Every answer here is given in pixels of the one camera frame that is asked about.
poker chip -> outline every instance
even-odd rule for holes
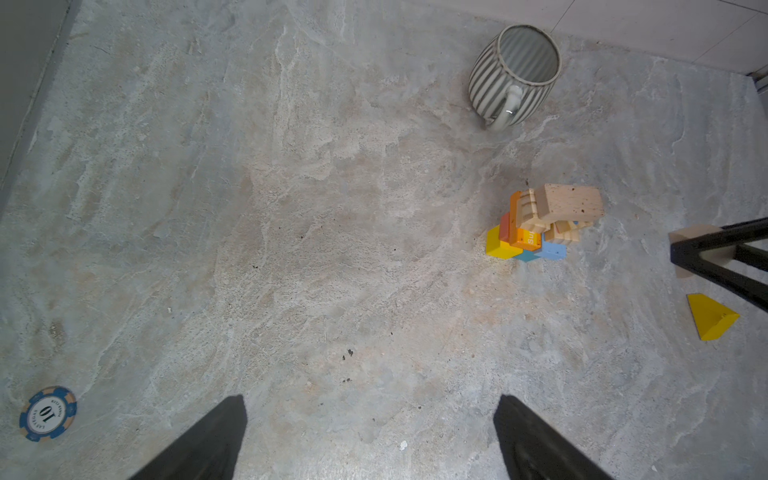
[[[18,426],[33,442],[55,439],[72,425],[78,412],[74,393],[63,386],[50,386],[35,393],[18,417]]]

mug handle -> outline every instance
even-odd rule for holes
[[[488,126],[490,131],[502,131],[507,126],[510,115],[520,108],[520,103],[523,99],[523,89],[517,85],[509,85],[507,87],[507,99],[504,102],[504,107],[501,113],[498,114],[495,120]]]

striped mug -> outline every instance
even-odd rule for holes
[[[511,25],[485,47],[469,75],[469,100],[491,131],[528,118],[561,70],[552,38],[530,25]]]

blue block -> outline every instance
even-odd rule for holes
[[[534,250],[532,254],[537,257],[548,258],[549,260],[562,260],[565,258],[568,252],[565,248],[565,245],[558,245],[557,243],[549,243],[542,240],[541,248]]]
[[[530,250],[523,250],[523,253],[519,255],[515,255],[512,258],[514,258],[515,260],[520,260],[521,262],[530,262],[531,260],[538,259],[538,257],[535,256],[533,252],[531,252]]]

wooden block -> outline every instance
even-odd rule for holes
[[[498,238],[498,225],[488,231],[485,239],[485,254],[491,257],[507,260],[523,253],[522,248],[512,247],[509,243],[502,242]]]
[[[542,241],[541,248],[534,250],[533,254],[537,257],[548,258],[549,260],[562,260],[568,255],[568,251],[565,245]]]
[[[719,339],[740,316],[702,293],[690,294],[688,304],[699,330],[699,338],[705,342]]]
[[[706,225],[706,224],[699,224],[699,225],[693,225],[692,227],[686,227],[680,230],[675,230],[674,232],[669,232],[668,236],[670,239],[670,244],[679,242],[681,240],[688,240],[689,238],[696,238],[701,237],[702,235],[707,235],[708,233],[715,233],[720,232],[723,229],[720,227],[715,227],[714,225]],[[701,258],[710,261],[712,263],[715,263],[716,265],[725,266],[733,260],[733,257],[736,255],[736,247],[722,247],[722,248],[716,248],[714,250],[708,250],[706,252],[701,252]],[[674,266],[675,276],[677,278],[689,278],[694,275],[694,273],[689,272],[688,270],[685,270],[684,268],[680,268],[679,266]]]
[[[537,259],[539,259],[539,258],[541,258],[541,257],[537,257],[537,256],[536,256],[536,255],[534,255],[534,254],[533,254],[533,252],[531,252],[530,250],[523,250],[523,253],[521,253],[521,254],[519,254],[519,255],[517,255],[517,256],[515,257],[515,260],[520,260],[521,262],[526,262],[526,263],[528,263],[528,262],[530,262],[531,260],[537,260]]]
[[[558,228],[561,232],[568,232],[571,230],[581,230],[582,228],[591,227],[594,225],[594,222],[573,222],[570,220],[558,220],[554,222],[554,225]]]
[[[547,223],[558,220],[594,222],[605,215],[600,191],[595,187],[544,184],[534,191],[538,217]]]
[[[511,245],[523,250],[538,250],[541,248],[541,234],[518,228],[515,234],[515,242],[511,243]]]
[[[558,230],[556,223],[552,224],[552,228],[547,230],[544,234],[544,240],[549,243],[555,243],[557,245],[570,245],[573,242],[578,242],[581,239],[578,230],[569,230],[561,232]]]
[[[522,192],[514,192],[511,197],[509,197],[509,234],[510,236],[514,234],[516,227],[516,224],[518,222],[517,215],[518,215],[518,200],[520,200],[520,195]]]
[[[544,233],[549,230],[549,223],[538,217],[536,196],[533,189],[523,190],[516,206],[515,226],[533,233]]]
[[[509,212],[504,214],[501,223],[498,225],[498,239],[509,243]]]

